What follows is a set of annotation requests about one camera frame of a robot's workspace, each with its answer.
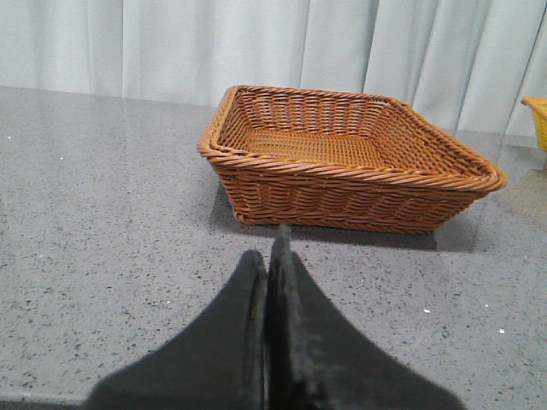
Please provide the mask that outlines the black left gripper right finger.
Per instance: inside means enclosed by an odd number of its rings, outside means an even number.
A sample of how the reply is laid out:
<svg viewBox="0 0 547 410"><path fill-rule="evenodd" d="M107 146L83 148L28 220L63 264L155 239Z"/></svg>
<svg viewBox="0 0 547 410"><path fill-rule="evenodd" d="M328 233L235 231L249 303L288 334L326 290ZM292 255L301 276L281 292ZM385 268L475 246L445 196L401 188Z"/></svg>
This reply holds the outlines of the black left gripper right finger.
<svg viewBox="0 0 547 410"><path fill-rule="evenodd" d="M268 281L272 409L462 409L447 389L397 362L360 333L315 283L291 228L274 240Z"/></svg>

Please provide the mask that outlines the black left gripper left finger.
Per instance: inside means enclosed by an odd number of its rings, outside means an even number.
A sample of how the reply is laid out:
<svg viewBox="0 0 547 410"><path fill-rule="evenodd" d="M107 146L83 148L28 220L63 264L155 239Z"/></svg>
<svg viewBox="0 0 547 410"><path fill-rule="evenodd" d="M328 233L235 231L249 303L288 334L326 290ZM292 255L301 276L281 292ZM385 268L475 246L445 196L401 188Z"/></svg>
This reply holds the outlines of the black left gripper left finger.
<svg viewBox="0 0 547 410"><path fill-rule="evenodd" d="M89 409L261 409L268 275L244 252L218 296L175 338L115 372Z"/></svg>

